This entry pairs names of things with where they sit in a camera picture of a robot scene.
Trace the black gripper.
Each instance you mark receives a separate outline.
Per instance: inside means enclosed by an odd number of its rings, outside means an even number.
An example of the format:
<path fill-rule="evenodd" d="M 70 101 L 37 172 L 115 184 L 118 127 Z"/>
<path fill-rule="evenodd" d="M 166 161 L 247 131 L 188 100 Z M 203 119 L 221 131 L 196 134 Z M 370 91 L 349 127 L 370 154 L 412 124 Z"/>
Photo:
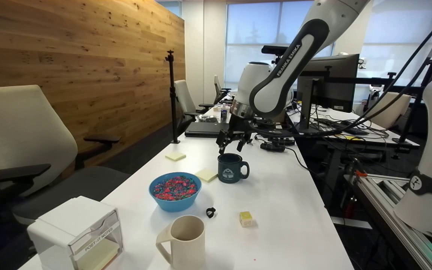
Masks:
<path fill-rule="evenodd" d="M 230 127 L 226 133 L 221 133 L 217 139 L 220 154 L 224 155 L 229 145 L 241 140 L 238 152 L 251 143 L 251 136 L 262 128 L 265 121 L 259 118 L 248 104 L 236 103 L 230 106 Z"/>

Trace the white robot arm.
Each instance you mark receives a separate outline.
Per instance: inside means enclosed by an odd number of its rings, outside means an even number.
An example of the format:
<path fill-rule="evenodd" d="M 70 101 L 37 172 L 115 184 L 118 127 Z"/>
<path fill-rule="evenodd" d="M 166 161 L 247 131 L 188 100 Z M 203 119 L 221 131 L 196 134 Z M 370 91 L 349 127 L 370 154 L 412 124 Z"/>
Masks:
<path fill-rule="evenodd" d="M 245 92 L 244 112 L 271 119 L 281 115 L 292 85 L 304 68 L 334 44 L 356 22 L 370 0 L 314 0 L 302 29 L 265 80 Z M 428 137 L 410 190 L 397 205 L 395 215 L 409 227 L 432 238 L 432 82 L 424 94 L 428 110 Z"/>

